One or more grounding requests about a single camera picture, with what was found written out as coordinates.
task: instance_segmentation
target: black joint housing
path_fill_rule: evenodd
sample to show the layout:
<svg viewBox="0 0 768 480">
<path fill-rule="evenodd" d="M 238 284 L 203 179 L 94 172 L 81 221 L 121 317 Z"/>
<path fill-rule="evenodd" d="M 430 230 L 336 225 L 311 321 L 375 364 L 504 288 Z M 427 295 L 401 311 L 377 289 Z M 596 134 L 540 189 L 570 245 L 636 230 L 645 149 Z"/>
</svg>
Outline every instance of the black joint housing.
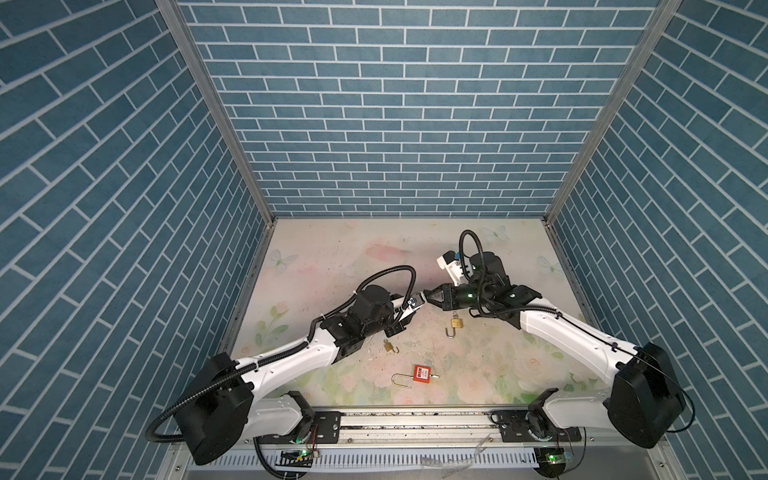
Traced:
<svg viewBox="0 0 768 480">
<path fill-rule="evenodd" d="M 236 365 L 226 353 L 208 359 L 182 397 L 204 389 L 216 378 L 233 372 Z M 176 412 L 174 419 L 195 464 L 205 465 L 221 457 L 240 438 L 253 402 L 249 385 L 238 376 Z"/>
</svg>

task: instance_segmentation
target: aluminum frame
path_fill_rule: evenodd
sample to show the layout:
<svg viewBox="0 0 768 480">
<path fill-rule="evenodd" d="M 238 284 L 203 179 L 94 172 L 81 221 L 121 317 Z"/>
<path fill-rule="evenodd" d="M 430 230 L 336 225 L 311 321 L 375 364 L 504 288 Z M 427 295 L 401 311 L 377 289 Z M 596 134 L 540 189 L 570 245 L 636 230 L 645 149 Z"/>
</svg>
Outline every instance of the aluminum frame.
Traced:
<svg viewBox="0 0 768 480">
<path fill-rule="evenodd" d="M 205 66 L 203 58 L 200 56 L 200 51 L 197 49 L 194 38 L 192 37 L 192 31 L 187 25 L 187 20 L 184 18 L 184 14 L 181 11 L 181 7 L 177 0 L 156 0 L 157 7 L 160 9 L 160 14 L 163 16 L 170 35 L 176 41 L 176 46 L 181 52 L 181 56 L 184 57 L 184 61 L 187 63 L 190 74 L 194 79 L 197 88 L 200 89 L 200 93 L 203 95 L 203 100 L 210 110 L 211 116 L 214 118 L 216 126 L 219 128 L 221 137 L 224 139 L 224 143 L 227 144 L 227 148 L 232 155 L 232 159 L 237 166 L 237 170 L 240 175 L 243 176 L 245 184 L 248 187 L 253 201 L 256 203 L 259 212 L 266 221 L 266 225 L 271 227 L 275 220 L 275 215 L 270 209 L 270 205 L 267 203 L 264 197 L 259 183 L 256 180 L 256 175 L 253 173 L 253 168 L 250 166 L 248 157 L 246 156 L 243 145 L 240 143 L 240 139 L 237 138 L 234 126 L 230 120 L 230 116 L 224 109 L 224 104 L 221 101 L 216 87 L 214 87 L 214 81 L 208 74 L 208 69 Z"/>
<path fill-rule="evenodd" d="M 240 327 L 243 325 L 243 317 L 245 317 L 248 304 L 253 296 L 253 289 L 256 288 L 256 281 L 259 278 L 261 267 L 264 265 L 266 252 L 270 248 L 272 235 L 274 235 L 276 227 L 277 219 L 275 219 L 271 225 L 267 225 L 261 234 L 259 246 L 256 248 L 256 252 L 251 260 L 248 275 L 244 280 L 243 288 L 240 289 L 237 303 L 235 303 L 235 309 L 232 312 L 230 321 L 227 323 L 227 329 L 224 330 L 224 334 L 221 337 L 221 342 L 219 343 L 220 353 L 232 353 L 232 348 L 234 348 L 235 342 L 237 341 L 237 334 L 240 333 Z"/>
<path fill-rule="evenodd" d="M 634 82 L 640 76 L 645 63 L 650 58 L 650 54 L 661 39 L 661 34 L 664 33 L 677 8 L 680 7 L 681 2 L 682 0 L 660 0 L 654 13 L 648 19 L 640 41 L 632 49 L 624 70 L 621 72 L 618 80 L 616 80 L 613 91 L 608 95 L 605 106 L 600 110 L 597 119 L 595 119 L 592 125 L 592 130 L 589 131 L 584 139 L 584 143 L 581 144 L 581 149 L 576 154 L 571 169 L 566 173 L 562 185 L 554 195 L 552 203 L 549 204 L 549 208 L 547 208 L 544 214 L 544 219 L 547 223 L 554 222 L 563 209 L 568 196 L 571 195 L 578 179 L 592 160 L 592 155 L 598 149 L 600 142 L 603 141 L 603 137 L 616 117 L 616 113 L 618 113 L 619 108 L 624 103 L 624 99 L 629 95 Z"/>
</svg>

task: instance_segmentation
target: black cable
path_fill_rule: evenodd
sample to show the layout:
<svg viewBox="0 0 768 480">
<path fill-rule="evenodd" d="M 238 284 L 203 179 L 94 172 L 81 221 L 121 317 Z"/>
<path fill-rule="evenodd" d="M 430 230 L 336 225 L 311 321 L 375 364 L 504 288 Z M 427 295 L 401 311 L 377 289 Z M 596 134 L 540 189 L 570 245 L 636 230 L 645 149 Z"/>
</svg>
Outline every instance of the black cable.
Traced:
<svg viewBox="0 0 768 480">
<path fill-rule="evenodd" d="M 259 458 L 261 466 L 264 467 L 266 473 L 272 475 L 273 477 L 280 478 L 281 480 L 297 480 L 298 478 L 302 478 L 304 475 L 306 475 L 306 472 L 281 472 L 280 470 L 276 470 L 272 465 L 269 464 L 269 462 L 266 461 L 266 457 L 264 457 L 264 454 L 261 451 L 261 444 L 259 443 L 258 437 L 253 438 L 253 448 L 256 450 L 256 456 Z"/>
<path fill-rule="evenodd" d="M 480 316 L 486 317 L 486 318 L 492 318 L 492 317 L 495 317 L 495 315 L 492 315 L 490 312 L 484 312 L 482 309 L 482 288 L 485 284 L 485 256 L 483 255 L 482 243 L 480 242 L 480 238 L 472 230 L 464 230 L 462 234 L 458 236 L 458 262 L 462 266 L 462 275 L 464 275 L 464 278 L 466 278 L 467 281 L 469 281 L 469 274 L 467 272 L 466 265 L 464 264 L 465 263 L 464 239 L 467 235 L 472 237 L 472 239 L 475 241 L 475 247 L 477 248 L 478 255 L 480 257 L 480 281 L 478 282 L 478 289 L 477 289 L 477 292 L 475 293 L 475 296 L 477 297 L 475 299 L 477 303 L 477 310 L 480 313 Z"/>
<path fill-rule="evenodd" d="M 391 266 L 388 269 L 382 270 L 382 271 L 380 271 L 378 273 L 374 273 L 373 275 L 369 276 L 368 278 L 363 280 L 362 283 L 355 290 L 356 294 L 358 292 L 362 292 L 362 289 L 367 287 L 368 284 L 371 283 L 373 280 L 381 278 L 381 277 L 383 277 L 385 275 L 389 275 L 390 273 L 401 272 L 401 271 L 410 272 L 411 273 L 411 281 L 408 283 L 408 289 L 406 290 L 406 296 L 402 300 L 403 301 L 403 306 L 401 306 L 400 311 L 398 312 L 397 317 L 395 317 L 394 320 L 392 321 L 392 324 L 395 324 L 395 323 L 400 321 L 400 319 L 402 318 L 403 312 L 405 312 L 405 310 L 406 310 L 406 304 L 408 302 L 408 299 L 411 298 L 411 293 L 413 293 L 413 286 L 416 284 L 416 270 L 415 270 L 415 268 L 413 268 L 410 265 Z M 353 295 L 353 297 L 351 299 L 347 300 L 347 302 L 349 302 L 350 300 L 354 300 L 354 299 L 355 299 L 355 295 Z"/>
<path fill-rule="evenodd" d="M 568 435 L 568 442 L 571 442 L 571 436 Z M 571 446 L 571 454 L 573 455 L 573 445 Z M 587 429 L 584 429 L 584 450 L 581 451 L 581 458 L 579 459 L 578 463 L 575 467 L 569 468 L 568 470 L 565 470 L 560 475 L 565 475 L 566 473 L 573 472 L 576 468 L 578 468 L 579 465 L 584 461 L 584 457 L 587 456 Z"/>
<path fill-rule="evenodd" d="M 416 270 L 410 266 L 410 265 L 398 265 L 390 267 L 386 270 L 382 270 L 378 273 L 374 273 L 372 276 L 369 276 L 363 282 L 357 287 L 356 292 L 362 291 L 363 288 L 368 286 L 369 283 L 371 283 L 373 280 L 376 280 L 378 278 L 381 278 L 382 276 L 388 275 L 392 272 L 398 272 L 401 270 L 407 270 L 411 273 L 411 281 L 408 285 L 408 290 L 406 292 L 406 299 L 410 298 L 411 292 L 413 291 L 413 286 L 416 282 Z M 269 365 L 270 363 L 276 362 L 278 360 L 285 359 L 295 353 L 298 353 L 302 350 L 304 350 L 313 340 L 315 336 L 315 330 L 316 325 L 318 322 L 322 321 L 326 317 L 336 315 L 338 312 L 344 310 L 346 307 L 352 305 L 352 303 L 355 301 L 355 298 L 357 297 L 357 294 L 355 293 L 352 295 L 349 300 L 347 300 L 342 305 L 336 307 L 335 309 L 331 310 L 330 312 L 326 313 L 323 316 L 317 317 L 314 320 L 312 320 L 310 324 L 310 333 L 307 335 L 306 340 L 301 342 L 299 345 L 294 346 L 291 349 L 285 350 L 280 353 L 276 353 L 272 356 L 268 356 L 267 358 L 257 360 L 254 363 L 251 363 L 250 365 L 244 366 L 241 369 L 236 369 L 234 372 L 227 373 L 226 375 L 220 377 L 219 379 L 215 379 L 210 385 L 197 390 L 195 393 L 191 393 L 190 395 L 184 397 L 183 399 L 177 401 L 174 403 L 171 407 L 165 409 L 160 415 L 157 416 L 148 426 L 146 432 L 144 432 L 144 437 L 150 441 L 150 442 L 156 442 L 156 443 L 173 443 L 173 442 L 182 442 L 184 440 L 184 436 L 179 435 L 162 435 L 157 433 L 157 428 L 160 427 L 163 423 L 165 423 L 166 420 L 168 420 L 170 417 L 172 417 L 176 412 L 178 412 L 180 409 L 185 407 L 186 405 L 190 404 L 191 402 L 194 402 L 195 400 L 199 399 L 201 396 L 206 395 L 207 393 L 210 393 L 214 391 L 215 389 L 218 389 L 219 387 L 235 380 L 237 377 L 242 376 L 248 372 L 252 372 L 256 369 L 258 369 L 261 366 Z M 397 323 L 400 320 L 400 317 L 402 316 L 402 313 L 404 311 L 404 308 L 400 309 L 400 313 L 397 316 L 395 323 Z"/>
<path fill-rule="evenodd" d="M 144 432 L 144 437 L 148 441 L 155 442 L 155 443 L 182 442 L 184 440 L 183 435 L 161 435 L 157 433 L 157 427 L 165 423 L 166 420 L 172 417 L 180 409 L 182 409 L 189 403 L 192 403 L 195 400 L 199 399 L 201 396 L 206 395 L 207 393 L 210 393 L 215 389 L 218 389 L 219 387 L 231 382 L 232 380 L 236 379 L 237 377 L 245 373 L 252 372 L 258 369 L 260 366 L 269 365 L 270 363 L 274 363 L 278 360 L 282 360 L 286 357 L 289 357 L 294 353 L 298 353 L 301 350 L 304 350 L 308 345 L 309 343 L 307 341 L 301 342 L 299 345 L 294 346 L 292 349 L 288 349 L 284 352 L 280 352 L 272 356 L 268 356 L 265 359 L 261 359 L 257 362 L 251 363 L 250 365 L 244 366 L 242 369 L 238 369 L 238 370 L 235 370 L 234 372 L 227 373 L 225 376 L 222 376 L 219 379 L 214 380 L 210 385 L 200 390 L 197 390 L 195 393 L 192 393 L 184 397 L 182 400 L 179 400 L 178 402 L 174 403 L 171 407 L 165 409 L 160 415 L 157 416 L 157 418 L 155 418 L 155 420 L 152 421 L 152 423 L 150 423 L 147 426 L 147 431 Z"/>
</svg>

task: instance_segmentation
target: metal plate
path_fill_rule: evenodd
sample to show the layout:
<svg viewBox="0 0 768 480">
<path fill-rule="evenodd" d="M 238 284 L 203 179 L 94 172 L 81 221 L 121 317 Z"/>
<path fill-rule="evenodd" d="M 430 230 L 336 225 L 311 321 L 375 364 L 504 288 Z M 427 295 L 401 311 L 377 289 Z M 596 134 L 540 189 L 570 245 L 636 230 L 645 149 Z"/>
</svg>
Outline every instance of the metal plate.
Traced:
<svg viewBox="0 0 768 480">
<path fill-rule="evenodd" d="M 339 430 L 341 429 L 341 412 L 315 412 L 317 431 L 313 434 L 314 426 L 310 429 L 308 443 L 327 445 L 339 442 Z M 287 445 L 293 441 L 291 435 L 265 435 L 259 438 L 263 445 Z"/>
<path fill-rule="evenodd" d="M 504 443 L 517 443 L 517 442 L 538 442 L 528 431 L 528 420 L 525 416 L 528 414 L 527 410 L 501 410 L 495 411 L 496 421 L 501 423 L 498 430 L 502 434 L 502 442 Z M 560 444 L 563 445 L 566 442 L 575 443 L 581 442 L 581 430 L 577 428 L 569 428 L 560 432 Z"/>
</svg>

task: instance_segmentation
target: label on padlock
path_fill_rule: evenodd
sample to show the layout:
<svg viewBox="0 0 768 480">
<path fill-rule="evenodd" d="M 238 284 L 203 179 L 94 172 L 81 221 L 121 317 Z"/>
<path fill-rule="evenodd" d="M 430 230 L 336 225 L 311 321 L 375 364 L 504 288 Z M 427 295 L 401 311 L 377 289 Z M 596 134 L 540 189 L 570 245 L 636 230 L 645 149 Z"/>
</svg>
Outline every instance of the label on padlock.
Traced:
<svg viewBox="0 0 768 480">
<path fill-rule="evenodd" d="M 429 374 L 432 371 L 428 366 L 417 365 L 413 371 L 413 380 L 416 382 L 429 383 Z"/>
</svg>

